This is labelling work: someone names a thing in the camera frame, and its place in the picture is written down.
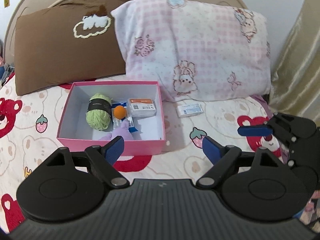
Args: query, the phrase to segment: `bed sheet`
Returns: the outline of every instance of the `bed sheet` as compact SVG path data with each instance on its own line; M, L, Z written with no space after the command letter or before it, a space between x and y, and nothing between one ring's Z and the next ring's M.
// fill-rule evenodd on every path
M116 76L100 80L125 80ZM15 77L0 90L0 227L12 231L24 220L16 201L19 184L62 144L56 139L62 110L71 84L63 84L22 97L15 92ZM199 102L204 114L178 118L176 107L193 100L163 102L166 145L163 154L120 157L114 167L130 182L135 178L185 179L195 182L212 164L202 152L202 138L209 135L222 145L245 151L265 146L280 155L274 138L247 139L237 133L240 124L261 124L268 119L255 99Z

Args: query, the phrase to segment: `blue gripper pad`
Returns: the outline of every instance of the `blue gripper pad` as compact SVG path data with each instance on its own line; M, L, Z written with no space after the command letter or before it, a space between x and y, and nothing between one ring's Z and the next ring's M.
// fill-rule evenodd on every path
M105 152L105 159L110 165L116 163L124 151L124 139L121 137Z
M265 125L240 126L238 128L238 134L242 136L268 136L272 133L273 130Z
M213 165L221 159L220 148L214 145L207 137L202 140L202 151Z

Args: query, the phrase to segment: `pink pillow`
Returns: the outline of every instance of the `pink pillow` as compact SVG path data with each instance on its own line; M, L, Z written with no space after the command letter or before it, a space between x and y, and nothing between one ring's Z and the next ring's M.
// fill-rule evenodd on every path
M159 81L165 100L225 100L270 90L261 14L186 0L132 0L111 14L127 78Z

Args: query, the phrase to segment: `orange ball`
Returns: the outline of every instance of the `orange ball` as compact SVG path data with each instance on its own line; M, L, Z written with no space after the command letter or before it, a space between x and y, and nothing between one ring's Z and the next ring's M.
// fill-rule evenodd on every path
M116 106L115 109L113 110L113 116L116 119L123 119L127 115L127 110L123 106Z

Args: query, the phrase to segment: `red bear print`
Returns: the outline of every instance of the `red bear print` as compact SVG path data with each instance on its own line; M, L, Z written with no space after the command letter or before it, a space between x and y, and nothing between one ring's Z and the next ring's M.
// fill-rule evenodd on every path
M142 171L145 167L148 166L151 159L151 155L134 156L132 159L127 161L116 161L113 167L120 172Z
M238 117L237 122L239 126L242 125L260 125L263 124L264 121L268 121L269 118L257 116L251 119L246 115L241 115ZM248 144L254 152L260 147L268 148L273 154L279 158L281 156L280 145L278 140L272 135L268 136L248 136L247 137Z
M83 82L89 82L89 81L95 81L95 80L96 80L95 78L92 78L92 79L86 79ZM71 87L72 87L72 84L73 83L64 83L64 84L59 85L59 87L62 87L62 88L67 89L67 90L70 90Z
M22 108L21 100L11 100L0 98L0 138L7 135L14 127L16 114Z
M24 216L22 215L18 202L16 200L13 201L9 194L2 196L1 205L4 210L8 230L11 232L24 221Z

